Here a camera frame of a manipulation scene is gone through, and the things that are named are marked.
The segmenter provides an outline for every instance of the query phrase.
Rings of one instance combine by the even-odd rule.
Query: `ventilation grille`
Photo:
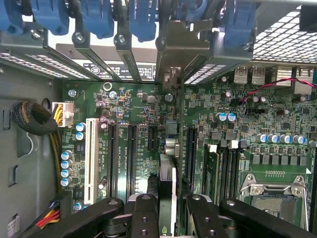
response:
[[[299,31],[300,7],[257,36],[254,60],[317,63],[317,33]]]
[[[51,59],[50,57],[44,56],[44,55],[26,55],[28,57],[31,57],[35,60],[38,60],[42,63],[45,63],[47,65],[50,65],[54,68],[57,68],[65,73],[68,73],[70,75],[75,76],[76,78],[85,78],[85,79],[89,79],[89,77],[86,77],[85,75],[81,74],[80,72],[77,72],[67,66],[65,66],[64,64],[57,62],[53,59]]]
[[[186,82],[186,85],[195,85],[207,77],[212,76],[219,70],[222,70],[226,65],[222,64],[206,64],[200,70],[198,70],[193,76],[191,76]]]
[[[28,67],[28,68],[31,68],[31,69],[34,69],[34,70],[37,70],[39,72],[43,72],[43,73],[52,75],[52,76],[54,76],[56,78],[67,78],[67,76],[65,76],[65,75],[62,75],[60,73],[56,73],[56,72],[54,72],[52,70],[46,69],[46,68],[41,67],[41,66],[39,66],[37,64],[34,64],[34,63],[30,63],[28,61],[25,61],[23,59],[17,58],[15,56],[11,56],[8,53],[0,53],[0,58],[4,59],[4,60],[8,60],[8,61],[13,62],[13,63],[17,63],[19,65],[22,65],[22,66],[25,66],[25,67]]]

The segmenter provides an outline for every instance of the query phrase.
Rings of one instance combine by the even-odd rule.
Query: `motherboard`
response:
[[[234,197],[307,227],[316,215],[315,90],[299,98],[276,86],[246,97],[257,88],[214,81],[167,93],[161,85],[65,82],[74,125],[63,128],[71,160],[64,189],[73,191],[74,212],[146,193],[166,154],[179,195],[188,186],[215,204]]]

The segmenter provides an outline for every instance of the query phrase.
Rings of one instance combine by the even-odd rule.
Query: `white pci slot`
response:
[[[98,192],[99,119],[86,119],[85,204],[94,204]]]

